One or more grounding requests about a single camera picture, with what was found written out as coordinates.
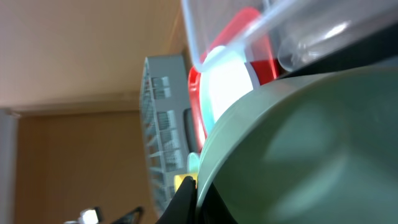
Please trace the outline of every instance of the brown wall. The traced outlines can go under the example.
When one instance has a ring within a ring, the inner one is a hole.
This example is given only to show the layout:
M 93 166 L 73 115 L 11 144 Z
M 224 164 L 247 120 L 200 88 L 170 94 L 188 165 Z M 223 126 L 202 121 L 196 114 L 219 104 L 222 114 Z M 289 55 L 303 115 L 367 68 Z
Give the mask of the brown wall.
M 138 113 L 20 120 L 15 224 L 63 223 L 92 206 L 109 223 L 139 205 L 154 223 Z

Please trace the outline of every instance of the transparent plastic box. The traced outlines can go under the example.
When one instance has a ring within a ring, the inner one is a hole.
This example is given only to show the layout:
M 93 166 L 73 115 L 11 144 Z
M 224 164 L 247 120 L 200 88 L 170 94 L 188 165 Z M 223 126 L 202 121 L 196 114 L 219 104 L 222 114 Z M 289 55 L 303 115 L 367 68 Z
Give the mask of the transparent plastic box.
M 277 59 L 292 71 L 398 21 L 397 0 L 182 0 L 182 6 L 199 72 L 231 51 L 244 52 L 245 62 Z M 272 49 L 264 50 L 268 38 Z

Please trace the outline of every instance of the red tray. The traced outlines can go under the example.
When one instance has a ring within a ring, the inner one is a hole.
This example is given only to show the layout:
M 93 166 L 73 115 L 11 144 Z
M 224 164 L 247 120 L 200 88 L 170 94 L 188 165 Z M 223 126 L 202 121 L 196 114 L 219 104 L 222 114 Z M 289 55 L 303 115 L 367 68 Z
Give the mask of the red tray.
M 245 29 L 253 20 L 260 16 L 260 12 L 251 7 L 246 7 L 239 11 L 231 22 L 224 28 L 223 31 L 218 35 L 215 41 L 210 45 L 208 52 L 213 50 L 215 47 L 220 45 L 226 45 L 236 36 L 239 32 Z M 275 80 L 278 76 L 277 64 L 273 59 L 272 47 L 268 36 L 264 36 L 260 40 L 256 41 L 251 45 L 253 54 L 266 54 L 269 60 L 261 60 L 251 62 L 251 65 L 256 72 L 259 79 L 260 85 L 266 84 Z M 201 59 L 204 61 L 207 56 L 205 52 Z M 200 73 L 191 68 L 188 78 L 188 92 L 192 107 L 193 125 L 195 126 L 195 134 L 198 143 L 198 152 L 201 153 L 207 133 L 203 124 L 200 100 L 199 100 L 199 89 L 200 89 Z

